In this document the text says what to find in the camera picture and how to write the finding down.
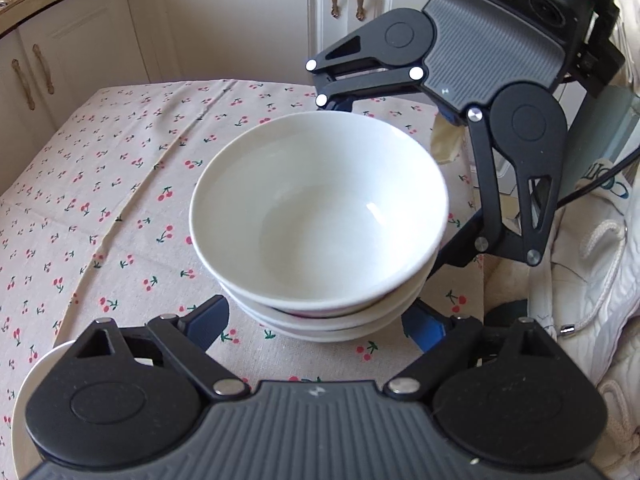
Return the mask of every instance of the tablecloth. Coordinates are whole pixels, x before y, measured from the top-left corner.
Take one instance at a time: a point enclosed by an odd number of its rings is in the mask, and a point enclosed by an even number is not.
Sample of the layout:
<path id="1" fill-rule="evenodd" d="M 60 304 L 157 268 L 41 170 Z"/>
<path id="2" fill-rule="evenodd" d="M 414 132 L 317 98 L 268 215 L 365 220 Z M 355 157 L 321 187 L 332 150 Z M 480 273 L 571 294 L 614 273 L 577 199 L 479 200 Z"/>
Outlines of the tablecloth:
<path id="1" fill-rule="evenodd" d="M 107 88 L 60 128 L 0 198 L 0 480 L 14 478 L 12 409 L 39 356 L 96 317 L 121 326 L 186 314 L 220 286 L 188 229 L 198 176 L 229 141 L 273 118 L 313 110 L 306 86 L 218 80 Z M 395 98 L 354 113 L 430 145 L 436 108 Z M 466 151 L 442 166 L 450 195 L 446 239 L 475 211 Z M 421 294 L 444 314 L 482 317 L 482 259 L 445 266 Z M 420 355 L 398 319 L 341 344 L 296 341 L 231 302 L 209 354 L 252 386 L 261 378 L 379 383 Z"/>

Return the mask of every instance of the white plate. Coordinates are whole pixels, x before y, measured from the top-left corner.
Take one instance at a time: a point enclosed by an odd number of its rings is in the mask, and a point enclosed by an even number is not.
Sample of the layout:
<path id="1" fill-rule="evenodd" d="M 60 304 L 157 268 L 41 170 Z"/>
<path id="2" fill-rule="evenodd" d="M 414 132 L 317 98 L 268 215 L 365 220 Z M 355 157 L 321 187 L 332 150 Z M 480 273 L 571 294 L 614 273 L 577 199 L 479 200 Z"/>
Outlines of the white plate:
<path id="1" fill-rule="evenodd" d="M 399 304 L 404 303 L 406 299 L 414 293 L 417 287 L 421 288 L 424 285 L 425 280 L 433 268 L 436 257 L 437 254 L 434 254 L 417 274 L 396 288 L 396 290 L 387 294 L 377 303 L 359 312 L 340 317 L 308 318 L 293 316 L 245 298 L 237 291 L 230 290 L 228 286 L 222 283 L 221 286 L 231 298 L 242 303 L 244 311 L 250 314 L 250 316 L 254 319 L 259 318 L 260 320 L 266 320 L 278 330 L 285 329 L 301 332 L 344 330 L 371 323 L 386 316 L 389 312 L 394 311 Z"/>
<path id="2" fill-rule="evenodd" d="M 225 146 L 193 192 L 203 264 L 243 297 L 285 310 L 373 301 L 438 250 L 448 197 L 431 155 L 358 114 L 291 114 Z"/>
<path id="3" fill-rule="evenodd" d="M 18 397 L 15 399 L 14 418 L 11 428 L 11 449 L 14 455 L 15 475 L 18 479 L 25 478 L 42 462 L 40 454 L 27 432 L 27 424 L 24 418 L 27 402 L 49 371 L 60 361 L 60 358 L 73 343 L 74 341 L 67 341 L 44 354 L 29 370 L 22 382 L 22 386 L 20 386 Z"/>
<path id="4" fill-rule="evenodd" d="M 382 330 L 385 326 L 393 323 L 394 320 L 402 316 L 402 314 L 404 314 L 404 311 L 406 311 L 416 300 L 416 298 L 420 294 L 420 291 L 422 290 L 422 286 L 423 284 L 421 283 L 420 286 L 418 286 L 404 302 L 396 306 L 396 308 L 386 314 L 386 316 L 383 316 L 371 323 L 357 326 L 355 328 L 348 328 L 345 330 L 332 330 L 328 332 L 308 332 L 294 329 L 283 329 L 269 323 L 267 320 L 260 320 L 255 316 L 255 314 L 251 314 L 240 301 L 236 300 L 236 303 L 238 304 L 238 307 L 242 311 L 244 311 L 245 314 L 253 317 L 267 328 L 275 330 L 276 333 L 280 335 L 288 336 L 293 339 L 300 339 L 302 341 L 310 341 L 313 343 L 339 343 L 365 337 L 369 334 L 377 332 L 378 330 Z"/>

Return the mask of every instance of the cherry print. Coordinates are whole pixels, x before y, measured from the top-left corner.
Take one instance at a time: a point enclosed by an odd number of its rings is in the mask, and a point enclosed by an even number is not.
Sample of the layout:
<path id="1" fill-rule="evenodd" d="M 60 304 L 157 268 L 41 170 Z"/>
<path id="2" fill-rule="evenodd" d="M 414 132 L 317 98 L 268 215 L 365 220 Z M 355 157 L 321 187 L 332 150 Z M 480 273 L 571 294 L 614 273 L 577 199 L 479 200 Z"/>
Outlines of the cherry print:
<path id="1" fill-rule="evenodd" d="M 196 167 L 199 168 L 200 166 L 202 166 L 202 164 L 203 164 L 202 160 L 185 160 L 184 161 L 184 165 L 190 170 Z"/>
<path id="2" fill-rule="evenodd" d="M 38 358 L 38 353 L 33 349 L 34 345 L 29 348 L 29 362 L 32 363 Z"/>
<path id="3" fill-rule="evenodd" d="M 53 280 L 53 285 L 56 287 L 56 289 L 58 290 L 58 293 L 60 294 L 60 292 L 63 291 L 63 289 L 65 288 L 65 286 L 62 284 L 62 278 L 55 278 Z"/>
<path id="4" fill-rule="evenodd" d="M 165 198 L 171 198 L 174 192 L 171 191 L 172 186 L 168 186 L 162 189 L 162 194 L 158 196 L 158 202 L 162 202 Z"/>
<path id="5" fill-rule="evenodd" d="M 143 280 L 142 285 L 145 286 L 145 290 L 150 292 L 151 289 L 158 284 L 158 279 L 155 276 L 152 276 L 150 280 Z"/>
<path id="6" fill-rule="evenodd" d="M 107 313 L 110 310 L 116 310 L 118 307 L 118 300 L 110 300 L 108 298 L 102 297 L 98 300 L 98 305 L 101 307 L 104 313 Z"/>
<path id="7" fill-rule="evenodd" d="M 107 208 L 104 208 L 100 211 L 100 218 L 98 218 L 98 222 L 102 222 L 105 218 L 111 216 L 111 211 L 107 211 Z"/>
<path id="8" fill-rule="evenodd" d="M 373 341 L 367 341 L 366 348 L 362 345 L 356 346 L 356 354 L 361 354 L 363 361 L 370 361 L 373 352 L 375 352 L 376 350 L 378 350 L 378 345 L 376 345 Z"/>
<path id="9" fill-rule="evenodd" d="M 158 242 L 159 244 L 163 244 L 166 239 L 170 240 L 171 238 L 173 238 L 174 235 L 171 233 L 171 231 L 173 230 L 174 226 L 172 225 L 168 225 L 167 227 L 165 227 L 160 237 L 156 238 L 156 242 Z"/>

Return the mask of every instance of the black cable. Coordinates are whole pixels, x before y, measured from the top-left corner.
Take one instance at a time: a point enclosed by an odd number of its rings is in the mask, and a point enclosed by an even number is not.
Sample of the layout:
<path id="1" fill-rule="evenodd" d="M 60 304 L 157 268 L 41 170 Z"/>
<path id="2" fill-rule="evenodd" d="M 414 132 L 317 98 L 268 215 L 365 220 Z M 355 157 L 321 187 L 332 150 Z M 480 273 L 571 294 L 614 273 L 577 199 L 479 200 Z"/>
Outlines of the black cable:
<path id="1" fill-rule="evenodd" d="M 579 198 L 589 194 L 591 191 L 596 189 L 597 187 L 602 186 L 607 180 L 616 176 L 620 171 L 624 170 L 631 166 L 636 160 L 640 158 L 640 146 L 638 146 L 635 150 L 633 150 L 629 155 L 623 158 L 619 163 L 617 163 L 613 168 L 609 171 L 606 171 L 601 176 L 596 178 L 595 180 L 588 183 L 586 186 L 581 187 L 580 189 L 574 191 L 573 193 L 569 193 L 564 198 L 561 198 L 558 201 L 558 209 L 564 207 L 565 205 L 573 202 L 574 200 L 578 200 Z"/>

